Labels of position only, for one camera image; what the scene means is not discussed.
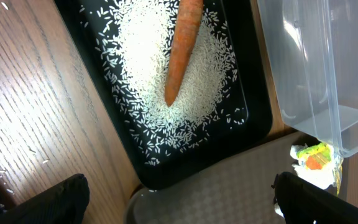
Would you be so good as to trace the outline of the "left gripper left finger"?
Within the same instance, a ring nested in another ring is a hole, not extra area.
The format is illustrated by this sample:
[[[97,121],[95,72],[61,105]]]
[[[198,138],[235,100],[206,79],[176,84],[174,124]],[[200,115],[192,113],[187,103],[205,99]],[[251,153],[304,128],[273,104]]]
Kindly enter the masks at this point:
[[[90,202],[88,181],[75,174],[28,201],[0,214],[5,224],[81,224]]]

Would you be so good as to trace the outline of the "pile of white rice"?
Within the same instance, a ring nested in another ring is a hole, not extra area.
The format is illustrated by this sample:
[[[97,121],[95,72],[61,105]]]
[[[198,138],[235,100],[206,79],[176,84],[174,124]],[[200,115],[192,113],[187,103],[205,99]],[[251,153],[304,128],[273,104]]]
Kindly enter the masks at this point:
[[[194,49],[172,105],[165,83],[173,56],[178,1],[79,1],[108,101],[140,163],[157,167],[210,146],[232,123],[224,104],[239,94],[239,72],[227,21],[205,1]]]

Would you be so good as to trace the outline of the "orange carrot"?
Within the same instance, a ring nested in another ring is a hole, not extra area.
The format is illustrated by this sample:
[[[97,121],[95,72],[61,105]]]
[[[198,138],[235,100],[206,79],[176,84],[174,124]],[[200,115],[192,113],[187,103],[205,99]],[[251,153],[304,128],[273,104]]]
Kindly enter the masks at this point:
[[[181,0],[173,35],[164,98],[171,106],[180,91],[203,15],[203,0]]]

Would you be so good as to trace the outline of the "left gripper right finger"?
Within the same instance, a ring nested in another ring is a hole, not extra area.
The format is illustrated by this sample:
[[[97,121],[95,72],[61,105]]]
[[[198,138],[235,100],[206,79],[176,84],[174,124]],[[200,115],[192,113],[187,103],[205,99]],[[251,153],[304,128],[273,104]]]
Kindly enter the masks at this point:
[[[358,224],[358,208],[290,172],[276,175],[273,202],[286,223]]]

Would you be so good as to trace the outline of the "green snack wrapper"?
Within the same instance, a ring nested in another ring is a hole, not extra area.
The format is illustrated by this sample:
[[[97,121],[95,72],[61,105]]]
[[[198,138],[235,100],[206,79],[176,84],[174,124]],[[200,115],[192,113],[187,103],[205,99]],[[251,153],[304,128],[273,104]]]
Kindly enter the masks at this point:
[[[336,188],[335,195],[339,195],[344,158],[333,146],[325,142],[314,146],[292,145],[290,156],[296,160],[292,167],[298,177],[323,190],[332,186]]]

